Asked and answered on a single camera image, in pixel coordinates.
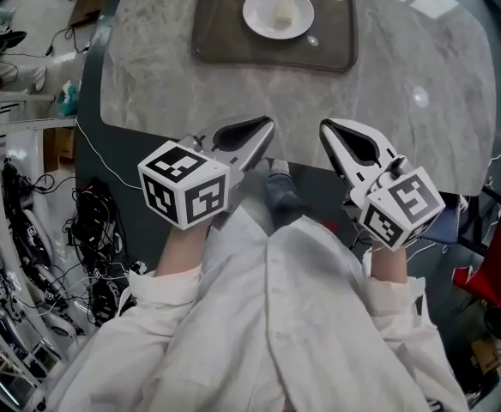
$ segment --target floor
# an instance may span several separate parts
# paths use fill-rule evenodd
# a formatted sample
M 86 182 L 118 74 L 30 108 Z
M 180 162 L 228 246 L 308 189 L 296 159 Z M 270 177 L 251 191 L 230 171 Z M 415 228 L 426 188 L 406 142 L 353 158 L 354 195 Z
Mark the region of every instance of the floor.
M 492 154 L 501 154 L 501 12 L 488 0 L 456 0 L 464 5 L 483 25 L 486 30 L 492 49 L 492 58 L 495 67 L 495 79 L 497 86 L 497 133 Z M 50 4 L 55 7 L 50 13 L 63 14 L 69 18 L 70 10 L 60 8 L 65 1 Z M 88 52 L 83 79 L 85 81 L 81 92 L 80 120 L 84 124 L 87 134 L 94 146 L 101 152 L 104 159 L 111 165 L 123 179 L 132 185 L 139 185 L 134 165 L 143 159 L 145 155 L 157 148 L 163 141 L 158 136 L 144 135 L 137 131 L 120 130 L 104 125 L 100 120 L 100 78 L 103 54 L 111 25 L 111 16 L 114 14 L 118 0 L 111 0 L 100 17 L 100 22 L 95 35 L 93 46 Z M 46 19 L 31 10 L 32 0 L 7 0 L 6 4 L 16 6 L 16 22 L 21 25 L 27 24 L 27 29 L 33 29 L 27 39 L 13 52 L 44 54 L 50 44 L 51 36 L 62 28 L 62 17 L 49 23 Z M 77 32 L 77 45 L 81 48 L 94 30 L 94 26 L 87 30 Z M 57 57 L 69 56 L 73 52 L 72 45 L 58 35 L 55 48 Z M 45 65 L 53 68 L 57 65 L 67 65 L 69 70 L 66 74 L 73 75 L 82 71 L 82 57 L 78 57 L 81 64 L 63 64 L 69 59 L 46 59 Z M 12 64 L 42 65 L 44 58 L 28 58 L 11 56 Z M 63 81 L 61 70 L 52 71 L 50 86 L 46 90 L 56 90 L 57 85 Z M 166 225 L 159 217 L 150 215 L 148 209 L 142 203 L 140 192 L 126 188 L 118 183 L 112 174 L 106 171 L 100 160 L 88 146 L 84 137 L 77 137 L 77 174 L 83 178 L 98 176 L 107 181 L 112 188 L 112 194 L 120 206 L 123 223 L 128 234 L 130 254 L 143 260 L 153 267 L 156 263 L 160 249 L 158 243 L 164 243 L 168 233 Z M 335 221 L 336 232 L 342 242 L 350 245 L 355 237 L 355 231 L 348 218 L 339 210 L 340 197 L 344 187 L 340 180 L 330 171 L 310 169 L 302 166 L 292 166 L 295 182 L 301 197 L 317 212 L 320 219 Z M 493 176 L 493 187 L 501 192 L 501 161 L 493 162 L 489 175 Z M 409 249 L 409 255 L 425 246 L 427 243 L 419 242 Z M 354 249 L 358 258 L 365 251 L 365 246 L 357 245 Z M 480 257 L 461 247 L 450 248 L 445 254 L 441 247 L 432 247 L 415 256 L 409 263 L 409 271 L 414 276 L 425 276 L 427 280 L 427 297 L 429 300 L 432 320 L 438 325 L 444 345 L 449 356 L 461 353 L 470 341 L 477 338 L 484 331 L 481 310 L 473 306 L 460 314 L 451 314 L 455 308 L 468 300 L 468 296 L 454 288 L 450 282 L 452 271 L 455 267 L 468 265 L 479 266 Z M 492 409 L 497 410 L 496 405 L 501 405 L 501 389 L 497 397 L 491 397 L 495 405 Z

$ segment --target marble table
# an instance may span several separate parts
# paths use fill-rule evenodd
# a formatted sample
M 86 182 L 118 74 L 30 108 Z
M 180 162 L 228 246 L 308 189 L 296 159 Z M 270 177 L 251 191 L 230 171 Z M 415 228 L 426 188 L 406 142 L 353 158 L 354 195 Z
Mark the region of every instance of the marble table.
M 495 131 L 495 82 L 482 26 L 454 0 L 355 0 L 359 58 L 346 74 L 202 64 L 196 0 L 121 0 L 102 74 L 111 125 L 180 138 L 218 118 L 267 114 L 269 156 L 330 168 L 324 118 L 376 127 L 439 190 L 476 195 Z

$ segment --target white lab coat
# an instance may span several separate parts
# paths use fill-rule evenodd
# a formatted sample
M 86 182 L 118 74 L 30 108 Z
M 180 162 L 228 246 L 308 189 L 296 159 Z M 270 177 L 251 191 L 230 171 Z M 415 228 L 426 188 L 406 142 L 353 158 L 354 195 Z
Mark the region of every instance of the white lab coat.
M 102 326 L 60 411 L 468 410 L 424 287 L 363 277 L 305 217 L 268 238 L 239 208 L 202 267 L 130 274 L 137 306 Z

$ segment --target white plate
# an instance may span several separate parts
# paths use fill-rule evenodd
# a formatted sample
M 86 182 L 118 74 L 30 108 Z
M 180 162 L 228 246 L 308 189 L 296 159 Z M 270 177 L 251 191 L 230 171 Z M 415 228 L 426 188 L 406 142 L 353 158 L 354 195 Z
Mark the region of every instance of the white plate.
M 247 25 L 259 35 L 271 39 L 290 39 L 307 31 L 313 22 L 313 6 L 310 0 L 289 0 L 292 21 L 276 21 L 277 9 L 284 0 L 245 0 L 243 17 Z

